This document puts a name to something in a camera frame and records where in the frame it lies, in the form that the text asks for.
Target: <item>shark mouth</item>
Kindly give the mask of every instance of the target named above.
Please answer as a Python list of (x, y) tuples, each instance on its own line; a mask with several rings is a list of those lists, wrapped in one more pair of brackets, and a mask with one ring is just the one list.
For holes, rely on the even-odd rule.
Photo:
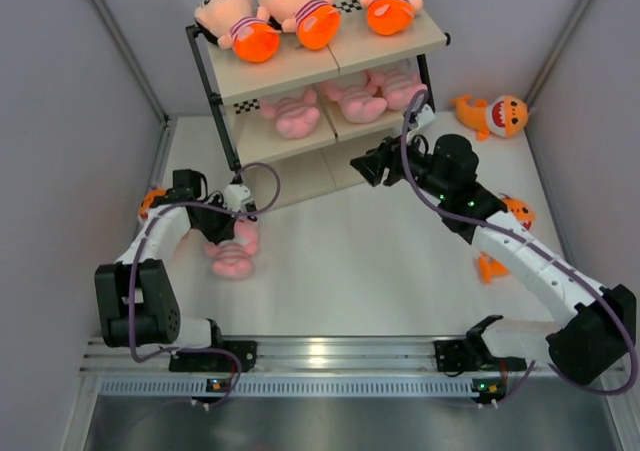
[(504, 101), (500, 101), (493, 106), (491, 110), (491, 117), (496, 126), (504, 128)]

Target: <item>shelf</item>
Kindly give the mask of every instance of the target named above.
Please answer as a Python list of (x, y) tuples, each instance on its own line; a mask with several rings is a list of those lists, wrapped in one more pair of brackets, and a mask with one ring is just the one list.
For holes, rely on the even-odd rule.
[[(213, 129), (212, 118), (178, 119), (165, 176), (191, 168), (204, 171), (210, 187), (228, 179), (228, 172), (221, 176), (212, 168), (225, 163), (222, 149), (211, 144)], [(479, 182), (527, 201), (538, 218), (533, 234), (560, 252), (525, 133), (479, 143), (452, 113), (438, 113), (425, 135), (433, 147), (447, 133), (471, 140), (480, 158)], [(322, 154), (330, 162), (328, 151), (357, 141)], [(318, 153), (295, 159), (306, 169)], [(200, 233), (185, 237), (168, 273), (187, 315), (215, 319), (232, 336), (459, 335), (491, 314), (550, 319), (513, 276), (483, 285), (473, 262), (478, 252), (403, 183), (353, 186), (277, 209), (261, 217), (260, 233), (255, 274), (239, 282), (211, 272)]]
[(321, 113), (316, 129), (309, 136), (286, 139), (276, 131), (275, 121), (264, 118), (259, 110), (236, 115), (232, 106), (226, 109), (231, 138), (243, 164), (254, 161), (272, 163), (336, 142), (324, 113)]
[(309, 51), (294, 35), (282, 34), (278, 53), (266, 63), (239, 60), (230, 50), (207, 42), (209, 56), (225, 104), (294, 89), (338, 76), (328, 49)]
[(389, 132), (377, 132), (368, 136), (338, 142), (333, 146), (324, 148), (322, 154), (331, 171), (331, 177), (336, 184), (336, 189), (344, 189), (365, 182), (364, 178), (351, 167), (351, 159), (362, 156), (370, 149), (377, 148), (382, 139)]
[[(337, 3), (353, 0), (336, 0)], [(329, 49), (340, 67), (340, 74), (400, 61), (444, 48), (447, 37), (423, 10), (411, 27), (393, 36), (380, 36), (366, 21), (366, 10), (342, 13), (342, 25)]]
[(331, 102), (323, 96), (320, 97), (320, 101), (327, 118), (329, 118), (329, 122), (333, 127), (333, 131), (338, 137), (338, 141), (347, 141), (349, 139), (377, 133), (378, 131), (399, 128), (402, 126), (402, 121), (404, 119), (400, 111), (392, 111), (388, 109), (373, 123), (354, 124), (344, 118), (338, 103)]
[[(274, 209), (332, 193), (336, 185), (322, 151), (311, 151), (272, 163), (280, 176), (282, 190)], [(263, 208), (276, 192), (275, 179), (265, 169), (247, 172), (247, 184), (254, 193), (256, 206)]]

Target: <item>gray floor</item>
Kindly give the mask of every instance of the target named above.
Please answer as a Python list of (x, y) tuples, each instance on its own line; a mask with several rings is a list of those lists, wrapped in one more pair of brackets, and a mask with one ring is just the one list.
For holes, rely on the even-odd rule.
[(531, 380), (499, 410), (424, 399), (245, 398), (209, 413), (166, 403), (100, 398), (85, 451), (620, 449), (605, 401), (555, 379)]

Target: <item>orange plush toy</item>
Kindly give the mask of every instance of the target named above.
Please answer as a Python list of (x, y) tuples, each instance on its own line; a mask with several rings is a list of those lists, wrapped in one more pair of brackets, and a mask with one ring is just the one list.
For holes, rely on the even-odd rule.
[(258, 0), (258, 17), (273, 18), (285, 33), (296, 33), (308, 49), (324, 48), (340, 29), (340, 11), (333, 0)]
[(407, 29), (422, 9), (422, 0), (360, 0), (367, 8), (369, 27), (382, 36)]
[(456, 107), (458, 120), (476, 132), (476, 139), (484, 141), (491, 133), (510, 138), (522, 131), (529, 122), (527, 105), (513, 96), (501, 96), (489, 104), (477, 99), (471, 104), (471, 96), (460, 96), (451, 100)]
[[(508, 196), (505, 196), (502, 202), (507, 205), (509, 212), (515, 215), (523, 228), (527, 231), (531, 229), (536, 220), (531, 206), (524, 201)], [(482, 256), (478, 258), (478, 268), (480, 269), (480, 277), (485, 284), (491, 284), (493, 278), (509, 275), (509, 270), (487, 253), (482, 253)]]
[(253, 0), (204, 0), (195, 12), (196, 22), (209, 41), (220, 49), (233, 49), (251, 63), (270, 59), (280, 46), (280, 35), (253, 17)]

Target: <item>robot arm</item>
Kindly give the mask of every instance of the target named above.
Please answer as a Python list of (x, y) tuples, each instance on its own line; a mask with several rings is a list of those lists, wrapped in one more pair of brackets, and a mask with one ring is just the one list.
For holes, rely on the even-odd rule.
[[(131, 263), (145, 239), (139, 257), (135, 292), (135, 335), (138, 345), (165, 344), (177, 347), (220, 347), (220, 330), (213, 320), (192, 318), (181, 312), (167, 275), (168, 263), (182, 238), (197, 229), (210, 242), (219, 244), (233, 239), (235, 218), (202, 208), (178, 207), (163, 211), (174, 203), (207, 199), (201, 189), (202, 175), (192, 170), (173, 173), (173, 187), (153, 201), (148, 218), (129, 249), (114, 264), (100, 266), (95, 286), (100, 324), (105, 343), (111, 347), (128, 346), (129, 277)], [(240, 211), (252, 201), (246, 186), (230, 184), (213, 204)], [(153, 233), (147, 229), (157, 218)]]
[[(372, 186), (405, 179), (400, 138), (351, 160)], [(466, 343), (485, 363), (526, 358), (554, 364), (572, 381), (586, 385), (624, 356), (628, 349), (604, 308), (579, 281), (586, 281), (609, 304), (635, 343), (636, 299), (619, 285), (608, 289), (574, 270), (523, 228), (502, 201), (476, 182), (478, 156), (467, 139), (442, 136), (433, 154), (422, 136), (407, 149), (418, 187), (439, 200), (443, 224), (467, 243), (506, 266), (547, 307), (553, 322), (525, 322), (490, 316), (467, 333)], [(513, 239), (491, 225), (515, 232)]]

